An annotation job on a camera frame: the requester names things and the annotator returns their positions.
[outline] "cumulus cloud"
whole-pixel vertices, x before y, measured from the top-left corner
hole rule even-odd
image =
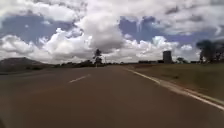
[[[3,55],[1,58],[25,56],[42,62],[60,63],[68,60],[79,62],[93,57],[95,48],[92,45],[97,44],[94,44],[92,38],[87,38],[84,34],[78,37],[67,37],[68,35],[69,32],[57,29],[50,40],[41,38],[39,41],[42,46],[39,47],[33,45],[32,42],[28,44],[16,36],[5,36],[0,44],[0,52]],[[171,50],[174,55],[177,51],[178,55],[181,55],[186,50],[178,49],[178,42],[168,42],[160,36],[155,37],[152,42],[124,39],[123,43],[122,47],[111,48],[110,52],[103,52],[103,56],[108,61],[133,62],[141,59],[161,59],[164,50]]]
[[[144,17],[153,17],[151,26],[174,35],[211,28],[219,35],[224,25],[222,0],[5,0],[0,1],[0,8],[0,25],[8,17],[30,12],[45,18],[45,24],[54,20],[76,25],[69,31],[57,29],[49,40],[40,38],[40,46],[12,35],[1,39],[0,52],[5,56],[22,55],[48,62],[89,59],[97,48],[109,60],[117,61],[161,59],[163,50],[172,50],[174,56],[195,57],[189,52],[194,50],[191,45],[178,48],[180,42],[166,41],[160,35],[139,42],[122,35],[121,18],[140,26]]]
[[[180,49],[183,51],[191,51],[193,48],[191,45],[187,44],[187,45],[183,45]]]

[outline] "building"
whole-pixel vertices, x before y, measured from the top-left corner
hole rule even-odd
[[[171,51],[164,51],[163,52],[163,61],[166,64],[171,64],[172,61],[172,55],[171,55]]]

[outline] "tree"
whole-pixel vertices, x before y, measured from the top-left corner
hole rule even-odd
[[[186,64],[187,63],[187,60],[185,60],[183,57],[178,57],[177,58],[177,62],[178,63],[184,63],[184,64]]]
[[[98,64],[102,64],[102,59],[101,59],[101,56],[102,56],[102,52],[97,49],[94,53],[94,57],[93,59],[95,59],[95,65],[97,66]]]
[[[224,59],[224,41],[210,41],[203,40],[196,44],[197,48],[201,50],[200,61],[201,62],[220,62]]]
[[[202,40],[196,44],[197,48],[201,50],[200,61],[213,62],[213,55],[215,53],[214,44],[210,40]]]

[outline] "white lane marking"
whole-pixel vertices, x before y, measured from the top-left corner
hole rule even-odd
[[[127,71],[129,71],[129,72],[132,72],[132,73],[134,73],[134,74],[137,74],[137,75],[139,75],[139,76],[142,76],[142,77],[144,77],[144,78],[146,78],[146,79],[150,79],[150,80],[156,82],[158,85],[160,85],[160,86],[162,86],[162,87],[165,87],[165,88],[167,88],[167,89],[169,89],[169,90],[171,90],[171,91],[173,91],[173,92],[175,92],[175,93],[178,93],[178,94],[182,94],[182,95],[185,95],[185,96],[192,97],[192,98],[194,98],[194,99],[196,99],[196,100],[199,100],[199,101],[201,101],[201,102],[203,102],[203,103],[209,104],[209,105],[211,105],[211,106],[214,106],[214,107],[216,107],[216,108],[218,108],[218,109],[224,111],[223,101],[217,100],[217,99],[215,99],[215,98],[212,98],[212,97],[209,97],[209,96],[200,94],[200,93],[196,93],[196,92],[191,91],[191,90],[189,90],[189,89],[178,88],[177,86],[163,85],[159,80],[156,80],[155,78],[152,78],[152,77],[143,75],[143,74],[141,74],[141,73],[138,73],[138,72],[133,71],[133,70],[130,70],[130,69],[125,69],[125,70],[127,70]]]
[[[85,79],[85,78],[87,78],[87,77],[89,77],[89,76],[90,76],[90,74],[88,74],[88,75],[86,75],[86,76],[79,77],[79,78],[74,79],[74,80],[71,80],[71,81],[69,81],[68,83],[73,83],[73,82],[76,82],[76,81],[79,81],[79,80]]]

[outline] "dashed center line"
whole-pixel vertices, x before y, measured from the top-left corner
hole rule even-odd
[[[68,83],[73,83],[73,82],[76,82],[76,81],[79,81],[79,80],[85,79],[85,78],[87,78],[87,77],[89,77],[89,76],[90,76],[90,74],[88,74],[88,75],[86,75],[86,76],[79,77],[79,78],[74,79],[74,80],[71,80],[71,81],[69,81]]]

